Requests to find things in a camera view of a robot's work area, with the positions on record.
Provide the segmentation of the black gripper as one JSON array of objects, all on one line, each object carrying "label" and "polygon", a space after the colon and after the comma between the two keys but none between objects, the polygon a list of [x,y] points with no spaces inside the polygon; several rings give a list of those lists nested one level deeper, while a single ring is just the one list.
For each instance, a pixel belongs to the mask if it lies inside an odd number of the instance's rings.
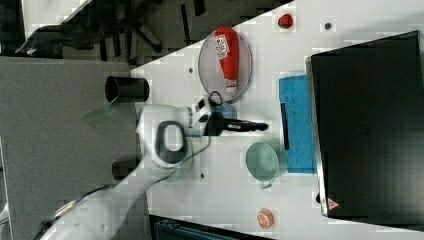
[{"label": "black gripper", "polygon": [[232,122],[225,118],[221,112],[214,112],[204,131],[205,136],[220,136],[224,130],[227,129],[229,124],[229,131],[233,132],[251,132],[251,131],[265,131],[268,128],[266,123],[255,123],[255,122]]}]

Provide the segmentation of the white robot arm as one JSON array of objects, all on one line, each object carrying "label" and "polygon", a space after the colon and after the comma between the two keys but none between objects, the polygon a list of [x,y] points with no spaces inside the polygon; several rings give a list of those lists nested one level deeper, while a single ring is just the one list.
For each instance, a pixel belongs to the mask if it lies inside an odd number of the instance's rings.
[{"label": "white robot arm", "polygon": [[208,96],[189,107],[148,104],[141,108],[136,133],[142,157],[124,179],[90,191],[46,219],[33,240],[112,240],[133,204],[154,184],[168,178],[196,155],[191,137],[224,131],[265,131],[266,123],[228,119]]}]

